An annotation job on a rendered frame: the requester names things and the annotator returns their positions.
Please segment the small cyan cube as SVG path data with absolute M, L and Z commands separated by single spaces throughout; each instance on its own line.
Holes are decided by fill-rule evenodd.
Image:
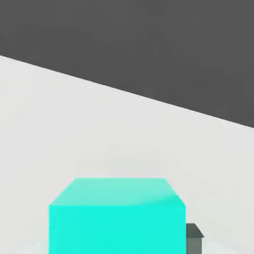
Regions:
M 186 254 L 186 207 L 164 178 L 77 178 L 49 206 L 49 254 Z

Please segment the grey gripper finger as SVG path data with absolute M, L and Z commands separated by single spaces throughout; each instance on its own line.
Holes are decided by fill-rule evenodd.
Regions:
M 208 254 L 209 236 L 196 223 L 186 224 L 186 254 Z

